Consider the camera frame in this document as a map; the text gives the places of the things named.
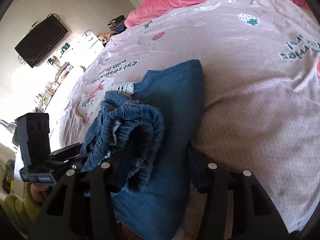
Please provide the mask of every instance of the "wall-mounted tv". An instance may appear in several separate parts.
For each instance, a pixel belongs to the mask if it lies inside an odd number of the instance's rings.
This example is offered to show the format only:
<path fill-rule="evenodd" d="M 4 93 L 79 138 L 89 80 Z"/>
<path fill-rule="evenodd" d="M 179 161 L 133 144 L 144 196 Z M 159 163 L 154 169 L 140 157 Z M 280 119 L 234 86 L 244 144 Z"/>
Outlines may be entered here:
<path fill-rule="evenodd" d="M 15 50 L 30 67 L 37 65 L 43 58 L 49 56 L 54 46 L 61 41 L 68 30 L 54 16 L 50 15 L 32 29 Z"/>

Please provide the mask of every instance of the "strawberry print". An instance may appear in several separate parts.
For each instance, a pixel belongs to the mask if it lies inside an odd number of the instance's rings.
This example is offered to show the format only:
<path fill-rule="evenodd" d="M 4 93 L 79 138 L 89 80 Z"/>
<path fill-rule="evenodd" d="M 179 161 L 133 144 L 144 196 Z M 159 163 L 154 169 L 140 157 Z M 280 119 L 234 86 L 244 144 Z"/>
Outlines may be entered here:
<path fill-rule="evenodd" d="M 239 20 L 245 22 L 246 24 L 255 26 L 260 23 L 260 20 L 257 17 L 254 17 L 249 14 L 239 13 L 238 14 Z"/>
<path fill-rule="evenodd" d="M 143 25 L 143 28 L 144 28 L 144 29 L 149 28 L 150 23 L 153 23 L 153 20 L 150 20 L 148 23 L 146 23 L 145 25 Z"/>
<path fill-rule="evenodd" d="M 88 98 L 86 98 L 83 102 L 82 102 L 82 105 L 81 107 L 82 108 L 86 108 L 87 105 L 92 105 L 92 102 L 93 102 L 93 98 L 96 96 L 96 92 L 100 91 L 100 90 L 103 90 L 103 83 L 104 80 L 101 80 L 99 85 L 90 93 L 90 95 L 88 96 Z"/>
<path fill-rule="evenodd" d="M 164 35 L 165 35 L 165 32 L 158 33 L 158 34 L 154 35 L 150 40 L 151 41 L 156 41 L 156 40 L 160 39 Z"/>

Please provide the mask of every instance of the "stuffed animal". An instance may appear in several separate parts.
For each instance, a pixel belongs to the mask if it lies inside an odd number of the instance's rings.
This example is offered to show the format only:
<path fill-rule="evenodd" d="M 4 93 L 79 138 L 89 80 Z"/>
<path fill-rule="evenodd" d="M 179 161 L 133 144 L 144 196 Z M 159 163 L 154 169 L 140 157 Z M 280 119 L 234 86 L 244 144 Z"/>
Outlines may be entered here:
<path fill-rule="evenodd" d="M 101 34 L 98 38 L 102 42 L 102 44 L 105 44 L 110 40 L 110 37 L 115 34 L 116 32 L 114 31 L 108 31 L 106 33 Z"/>

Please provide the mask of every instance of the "black camera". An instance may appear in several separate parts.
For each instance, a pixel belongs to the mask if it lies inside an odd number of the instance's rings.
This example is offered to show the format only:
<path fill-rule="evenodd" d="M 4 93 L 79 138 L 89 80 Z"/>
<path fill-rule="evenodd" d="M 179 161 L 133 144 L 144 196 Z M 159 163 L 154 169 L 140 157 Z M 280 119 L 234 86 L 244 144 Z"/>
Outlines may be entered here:
<path fill-rule="evenodd" d="M 51 152 L 49 114 L 28 113 L 17 119 L 17 139 L 24 167 L 22 181 L 55 186 L 69 169 L 81 171 L 89 153 L 80 153 L 82 143 Z"/>

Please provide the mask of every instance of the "metal screw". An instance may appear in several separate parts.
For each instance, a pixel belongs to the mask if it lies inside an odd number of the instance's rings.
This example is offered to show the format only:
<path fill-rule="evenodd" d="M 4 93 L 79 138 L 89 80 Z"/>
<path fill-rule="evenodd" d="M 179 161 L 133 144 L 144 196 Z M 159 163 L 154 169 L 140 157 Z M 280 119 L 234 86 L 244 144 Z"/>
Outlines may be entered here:
<path fill-rule="evenodd" d="M 242 173 L 244 176 L 247 176 L 247 177 L 250 177 L 252 174 L 251 171 L 249 171 L 249 170 L 244 170 Z"/>
<path fill-rule="evenodd" d="M 67 176 L 72 176 L 73 174 L 75 174 L 75 170 L 68 170 L 66 174 Z"/>
<path fill-rule="evenodd" d="M 215 170 L 218 166 L 217 166 L 217 164 L 215 164 L 215 163 L 209 163 L 209 164 L 208 164 L 208 167 L 209 167 L 209 169 L 211 169 L 211 170 Z"/>
<path fill-rule="evenodd" d="M 107 169 L 110 167 L 110 163 L 101 163 L 101 168 Z"/>

